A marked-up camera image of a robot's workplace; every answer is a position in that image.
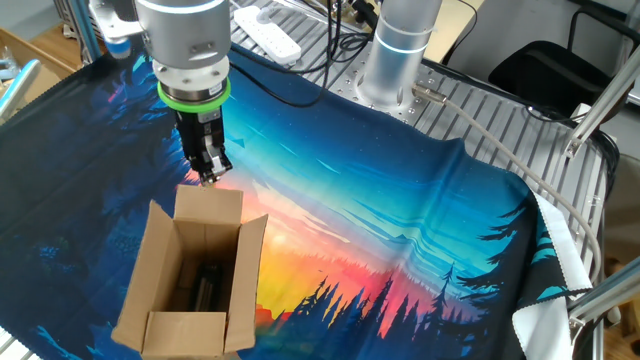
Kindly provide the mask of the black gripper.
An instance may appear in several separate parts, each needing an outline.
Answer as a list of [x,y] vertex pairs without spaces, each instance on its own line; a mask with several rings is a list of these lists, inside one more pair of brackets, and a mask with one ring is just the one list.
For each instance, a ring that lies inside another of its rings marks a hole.
[[222,109],[204,113],[176,112],[185,157],[203,186],[210,186],[233,165],[225,152]]

